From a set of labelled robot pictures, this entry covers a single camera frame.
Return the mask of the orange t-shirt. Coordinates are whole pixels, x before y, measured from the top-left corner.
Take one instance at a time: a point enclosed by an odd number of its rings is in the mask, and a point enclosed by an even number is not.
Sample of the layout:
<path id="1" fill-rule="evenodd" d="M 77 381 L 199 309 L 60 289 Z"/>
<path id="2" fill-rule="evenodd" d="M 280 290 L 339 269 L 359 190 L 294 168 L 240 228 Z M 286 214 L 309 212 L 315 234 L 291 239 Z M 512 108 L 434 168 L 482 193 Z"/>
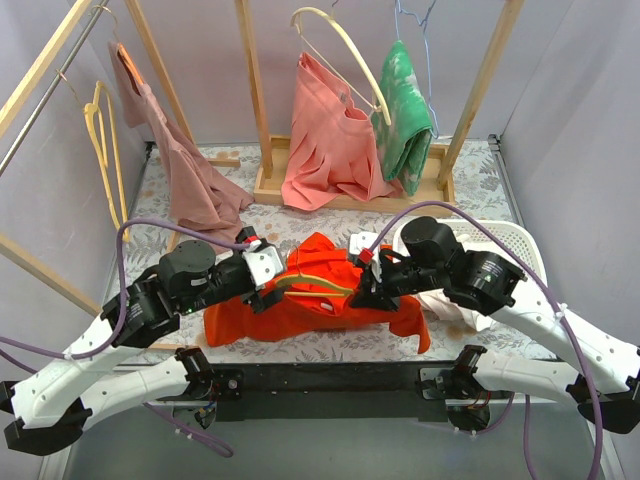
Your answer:
<path id="1" fill-rule="evenodd" d="M 317 242 L 332 243 L 319 232 L 303 242 L 311 243 L 312 238 L 317 238 Z M 355 330 L 374 324 L 387 324 L 389 331 L 398 337 L 418 336 L 419 354 L 425 353 L 431 345 L 421 305 L 412 297 L 402 298 L 398 311 L 385 312 L 354 309 L 347 298 L 287 294 L 282 301 L 260 314 L 255 314 L 250 306 L 234 298 L 207 308 L 203 321 L 206 342 L 211 347 L 245 338 L 276 342 L 312 331 Z"/>

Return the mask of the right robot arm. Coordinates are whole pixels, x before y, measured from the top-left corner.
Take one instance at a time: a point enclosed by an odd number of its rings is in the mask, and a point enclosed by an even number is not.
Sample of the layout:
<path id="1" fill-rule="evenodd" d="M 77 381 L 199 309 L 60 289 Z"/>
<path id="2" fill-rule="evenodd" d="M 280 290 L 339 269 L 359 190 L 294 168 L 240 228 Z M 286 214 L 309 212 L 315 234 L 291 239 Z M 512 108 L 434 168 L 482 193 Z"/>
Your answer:
<path id="1" fill-rule="evenodd" d="M 437 292 L 448 306 L 508 325 L 554 353 L 528 360 L 467 345 L 440 381 L 446 397 L 510 391 L 568 404 L 607 431 L 627 434 L 639 423 L 639 349 L 565 307 L 554 307 L 533 273 L 502 253 L 469 249 L 445 223 L 428 216 L 402 226 L 403 250 L 376 246 L 376 234 L 349 239 L 362 274 L 354 308 L 395 312 L 413 294 Z"/>

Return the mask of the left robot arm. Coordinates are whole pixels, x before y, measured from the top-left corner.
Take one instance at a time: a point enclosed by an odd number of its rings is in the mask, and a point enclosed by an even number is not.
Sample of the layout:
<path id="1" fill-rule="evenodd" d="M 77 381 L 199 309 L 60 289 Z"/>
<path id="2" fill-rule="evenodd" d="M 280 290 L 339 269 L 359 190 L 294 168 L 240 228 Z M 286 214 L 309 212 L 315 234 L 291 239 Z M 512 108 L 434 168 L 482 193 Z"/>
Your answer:
<path id="1" fill-rule="evenodd" d="M 231 299 L 261 302 L 259 292 L 285 265 L 264 240 L 217 260 L 212 246 L 185 241 L 112 298 L 62 358 L 29 378 L 1 385 L 1 409 L 14 420 L 4 430 L 9 449 L 46 456 L 98 422 L 168 397 L 206 400 L 220 378 L 198 347 L 179 348 L 154 367 L 116 375 L 119 364 L 173 333 L 185 314 Z"/>

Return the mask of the yellow plastic hanger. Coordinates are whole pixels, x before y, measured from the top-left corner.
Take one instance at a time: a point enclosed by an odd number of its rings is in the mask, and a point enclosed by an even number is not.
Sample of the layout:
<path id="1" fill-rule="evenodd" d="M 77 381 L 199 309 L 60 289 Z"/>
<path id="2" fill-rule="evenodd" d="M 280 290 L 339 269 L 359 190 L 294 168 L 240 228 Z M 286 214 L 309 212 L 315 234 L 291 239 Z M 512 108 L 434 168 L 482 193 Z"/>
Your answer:
<path id="1" fill-rule="evenodd" d="M 289 254 L 286 271 L 270 284 L 290 296 L 348 298 L 357 286 L 355 267 L 347 250 L 333 243 L 303 242 Z"/>

